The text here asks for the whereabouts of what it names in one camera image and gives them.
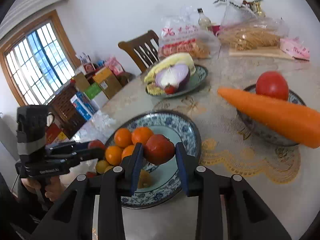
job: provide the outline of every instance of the pink package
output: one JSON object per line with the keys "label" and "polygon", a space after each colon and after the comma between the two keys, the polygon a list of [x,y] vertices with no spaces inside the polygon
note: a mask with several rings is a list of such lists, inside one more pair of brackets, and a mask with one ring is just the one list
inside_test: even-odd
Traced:
{"label": "pink package", "polygon": [[291,57],[310,60],[310,51],[299,43],[299,38],[280,39],[280,49]]}
{"label": "pink package", "polygon": [[124,72],[122,65],[117,61],[116,57],[108,58],[104,62],[104,66],[107,66],[116,76]]}

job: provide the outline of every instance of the blue and white porcelain plate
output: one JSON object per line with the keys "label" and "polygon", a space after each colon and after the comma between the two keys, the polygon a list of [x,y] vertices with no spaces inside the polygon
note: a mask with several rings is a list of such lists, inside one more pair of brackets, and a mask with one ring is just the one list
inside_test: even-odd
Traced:
{"label": "blue and white porcelain plate", "polygon": [[[249,87],[246,87],[244,91],[248,91],[250,93],[256,93],[256,85],[254,84]],[[303,105],[303,106],[306,105],[303,102],[303,100],[292,90],[289,90],[288,102],[298,104],[298,105]],[[244,122],[244,124],[247,126],[247,128],[251,132],[261,137],[263,140],[267,141],[268,143],[278,145],[278,146],[284,146],[284,147],[298,145],[298,143],[291,141],[286,137],[278,134],[277,132],[269,129],[262,123],[259,123],[253,120],[251,117],[247,116],[246,114],[241,113],[239,110],[237,110],[237,113],[241,121]]]}
{"label": "blue and white porcelain plate", "polygon": [[[154,134],[163,134],[174,145],[182,142],[188,155],[200,159],[200,133],[187,116],[171,110],[150,111],[132,118],[119,128],[125,127],[132,132],[143,126],[149,127]],[[114,134],[106,142],[106,146],[115,145],[113,137]],[[181,190],[175,157],[159,166],[147,163],[142,169],[151,175],[152,186],[137,189],[132,197],[121,197],[122,206],[135,209],[153,207],[172,198]]]}

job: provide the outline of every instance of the plate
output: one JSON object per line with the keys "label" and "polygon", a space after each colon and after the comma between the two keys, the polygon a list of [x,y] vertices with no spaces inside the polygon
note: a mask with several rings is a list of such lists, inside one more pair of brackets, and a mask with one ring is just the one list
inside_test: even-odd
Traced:
{"label": "plate", "polygon": [[[128,128],[131,132],[137,127],[149,127],[154,134],[163,134],[174,145],[182,142],[188,155],[201,155],[200,133],[194,122],[187,116],[172,110],[156,110],[140,114],[119,128]],[[115,145],[114,134],[106,146]],[[122,206],[126,208],[149,208],[157,206],[176,195],[181,190],[175,157],[159,166],[147,163],[143,168],[153,178],[153,185],[137,189],[132,197],[121,197]]]}
{"label": "plate", "polygon": [[146,87],[146,93],[148,95],[150,95],[152,97],[156,97],[156,98],[173,98],[173,97],[178,97],[178,96],[184,95],[188,92],[191,92],[192,90],[194,90],[198,86],[200,86],[204,82],[205,78],[208,75],[208,70],[206,67],[198,65],[198,64],[195,64],[195,67],[196,67],[196,72],[190,77],[189,82],[186,84],[186,86],[183,88],[183,90],[181,90],[177,93],[174,93],[174,94],[170,94],[170,95],[163,94],[163,95],[155,96],[155,95],[149,94],[147,87]]}
{"label": "plate", "polygon": [[[256,93],[256,85],[251,85],[249,87],[246,87],[244,91],[248,91],[250,93]],[[288,101],[297,105],[303,105],[306,104],[303,102],[303,100],[292,90],[289,90],[289,97]],[[283,137],[282,135],[278,134],[277,132],[269,129],[262,123],[259,123],[255,120],[253,120],[251,117],[247,116],[246,114],[241,113],[239,110],[237,110],[238,116],[241,119],[242,122],[246,125],[246,127],[253,132],[255,135],[261,137],[263,140],[267,141],[268,143],[278,145],[278,146],[296,146],[298,143],[291,141],[287,139],[286,137]]]}

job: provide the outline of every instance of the white wall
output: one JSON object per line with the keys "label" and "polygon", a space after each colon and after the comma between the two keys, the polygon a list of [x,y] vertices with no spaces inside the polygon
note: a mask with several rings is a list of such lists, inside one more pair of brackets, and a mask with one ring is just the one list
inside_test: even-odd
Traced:
{"label": "white wall", "polygon": [[[117,44],[135,38],[149,29],[158,35],[161,17],[177,14],[182,6],[202,7],[213,22],[220,23],[224,6],[215,0],[70,0],[70,14],[75,17],[90,44],[94,59],[116,55],[126,71],[139,74],[140,70]],[[292,37],[300,36],[310,47],[312,60],[319,60],[320,23],[305,0],[265,0],[262,8],[267,16],[282,17],[290,26]]]}

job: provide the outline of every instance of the carrot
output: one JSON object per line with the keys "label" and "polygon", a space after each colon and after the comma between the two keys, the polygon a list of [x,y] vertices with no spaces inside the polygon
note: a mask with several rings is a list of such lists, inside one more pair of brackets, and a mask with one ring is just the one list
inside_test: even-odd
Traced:
{"label": "carrot", "polygon": [[218,94],[252,119],[286,138],[311,148],[320,146],[320,113],[302,105],[219,87]]}

